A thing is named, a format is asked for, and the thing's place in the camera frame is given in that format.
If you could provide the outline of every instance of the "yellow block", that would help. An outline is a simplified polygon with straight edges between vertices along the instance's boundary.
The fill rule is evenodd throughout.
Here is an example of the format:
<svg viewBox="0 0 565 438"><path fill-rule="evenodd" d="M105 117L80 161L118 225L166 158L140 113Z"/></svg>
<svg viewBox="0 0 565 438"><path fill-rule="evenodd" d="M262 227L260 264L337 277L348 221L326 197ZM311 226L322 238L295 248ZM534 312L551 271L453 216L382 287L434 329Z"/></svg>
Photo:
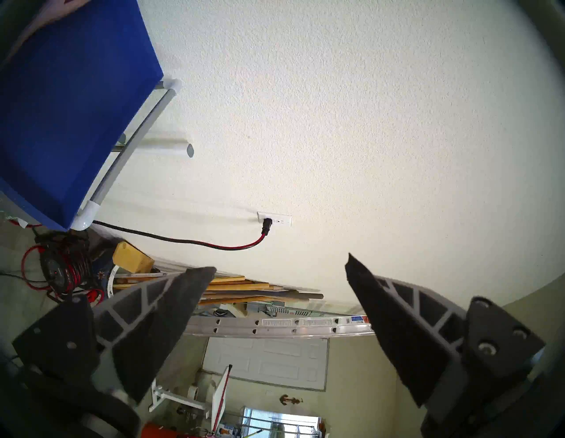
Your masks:
<svg viewBox="0 0 565 438"><path fill-rule="evenodd" d="M133 274L151 272L153 260L127 242L120 242L112 257L114 264Z"/></svg>

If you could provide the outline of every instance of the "orange object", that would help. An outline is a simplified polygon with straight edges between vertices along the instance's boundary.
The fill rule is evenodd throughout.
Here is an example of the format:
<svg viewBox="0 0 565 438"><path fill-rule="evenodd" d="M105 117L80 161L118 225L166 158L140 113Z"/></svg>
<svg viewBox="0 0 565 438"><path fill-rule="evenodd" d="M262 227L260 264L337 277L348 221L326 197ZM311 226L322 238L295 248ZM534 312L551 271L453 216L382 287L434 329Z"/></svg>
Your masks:
<svg viewBox="0 0 565 438"><path fill-rule="evenodd" d="M176 438L178 435L178 432L153 423L147 423L141 431L141 438Z"/></svg>

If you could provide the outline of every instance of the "blue bin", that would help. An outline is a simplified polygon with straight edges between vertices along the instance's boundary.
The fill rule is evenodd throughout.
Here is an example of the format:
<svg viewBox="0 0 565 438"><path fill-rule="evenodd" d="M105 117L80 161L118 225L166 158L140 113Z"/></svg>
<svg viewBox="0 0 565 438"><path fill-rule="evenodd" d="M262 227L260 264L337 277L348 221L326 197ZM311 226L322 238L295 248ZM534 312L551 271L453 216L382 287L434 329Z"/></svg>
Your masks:
<svg viewBox="0 0 565 438"><path fill-rule="evenodd" d="M0 190L69 229L162 77L136 0L93 0L40 29L0 71Z"/></svg>

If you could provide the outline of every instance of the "screw hole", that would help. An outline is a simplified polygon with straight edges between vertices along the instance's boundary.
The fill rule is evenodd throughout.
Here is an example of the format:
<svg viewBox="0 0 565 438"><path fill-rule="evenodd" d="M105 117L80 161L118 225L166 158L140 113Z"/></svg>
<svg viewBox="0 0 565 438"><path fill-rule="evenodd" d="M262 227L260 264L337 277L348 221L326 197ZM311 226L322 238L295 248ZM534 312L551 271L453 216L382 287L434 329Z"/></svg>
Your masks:
<svg viewBox="0 0 565 438"><path fill-rule="evenodd" d="M492 305L492 303L489 300L487 300L486 298L481 298L481 297L475 298L473 300L473 302L477 303L479 306L486 307L486 308L489 308Z"/></svg>
<svg viewBox="0 0 565 438"><path fill-rule="evenodd" d="M488 341L479 343L479 351L487 356L494 356L497 353L496 347Z"/></svg>
<svg viewBox="0 0 565 438"><path fill-rule="evenodd" d="M522 339L527 339L529 336L529 331L528 329L524 328L524 327L516 327L513 331L512 334L514 336L517 337L521 337Z"/></svg>

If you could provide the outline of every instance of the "white pvc pipe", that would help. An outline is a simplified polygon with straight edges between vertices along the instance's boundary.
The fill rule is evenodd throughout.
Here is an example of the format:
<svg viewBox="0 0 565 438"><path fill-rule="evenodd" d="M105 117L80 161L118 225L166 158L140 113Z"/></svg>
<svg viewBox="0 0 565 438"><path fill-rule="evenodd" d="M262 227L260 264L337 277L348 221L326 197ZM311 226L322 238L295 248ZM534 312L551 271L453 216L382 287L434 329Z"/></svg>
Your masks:
<svg viewBox="0 0 565 438"><path fill-rule="evenodd" d="M144 154L155 154L155 155L175 155L178 157L192 157L194 155L194 149L190 143L179 143L173 145L151 145L151 144L139 144L134 153L144 153Z"/></svg>

